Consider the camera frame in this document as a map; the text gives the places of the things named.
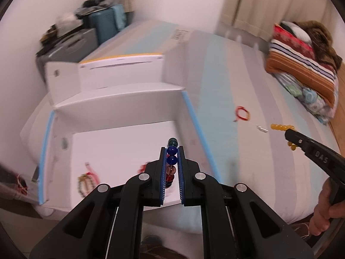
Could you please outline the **person's right hand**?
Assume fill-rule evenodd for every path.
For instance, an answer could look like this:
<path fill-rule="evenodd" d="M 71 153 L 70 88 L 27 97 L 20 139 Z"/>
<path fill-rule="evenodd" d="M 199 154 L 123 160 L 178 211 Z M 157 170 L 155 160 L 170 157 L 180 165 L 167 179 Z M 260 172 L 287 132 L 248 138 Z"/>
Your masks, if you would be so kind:
<path fill-rule="evenodd" d="M 344 218 L 344 201 L 335 205 L 330 204 L 330 194 L 332 192 L 330 178 L 323 184 L 319 194 L 318 204 L 315 206 L 314 215 L 309 222 L 309 232 L 313 236 L 319 236 L 330 227 L 330 219 Z"/>

